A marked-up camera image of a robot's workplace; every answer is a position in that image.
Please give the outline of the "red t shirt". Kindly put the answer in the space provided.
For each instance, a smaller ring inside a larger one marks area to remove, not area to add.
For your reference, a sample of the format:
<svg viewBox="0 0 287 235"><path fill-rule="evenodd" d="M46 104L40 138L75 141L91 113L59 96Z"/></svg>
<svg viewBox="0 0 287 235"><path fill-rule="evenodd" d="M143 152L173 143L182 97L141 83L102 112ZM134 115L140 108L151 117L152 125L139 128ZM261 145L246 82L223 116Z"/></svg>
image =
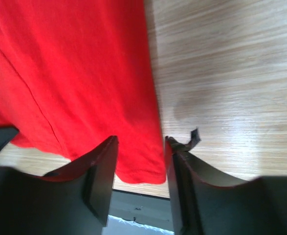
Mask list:
<svg viewBox="0 0 287 235"><path fill-rule="evenodd" d="M119 140L116 175L162 184L166 160L142 0L0 0L0 126L75 160Z"/></svg>

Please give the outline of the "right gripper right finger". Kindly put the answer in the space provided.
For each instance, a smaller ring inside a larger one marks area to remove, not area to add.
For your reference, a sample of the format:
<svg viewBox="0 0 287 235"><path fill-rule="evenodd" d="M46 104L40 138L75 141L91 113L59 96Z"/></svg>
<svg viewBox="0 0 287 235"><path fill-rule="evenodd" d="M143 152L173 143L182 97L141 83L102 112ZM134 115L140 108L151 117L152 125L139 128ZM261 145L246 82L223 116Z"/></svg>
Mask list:
<svg viewBox="0 0 287 235"><path fill-rule="evenodd" d="M165 139L175 234L287 235L287 176L231 176L191 153L199 142Z"/></svg>

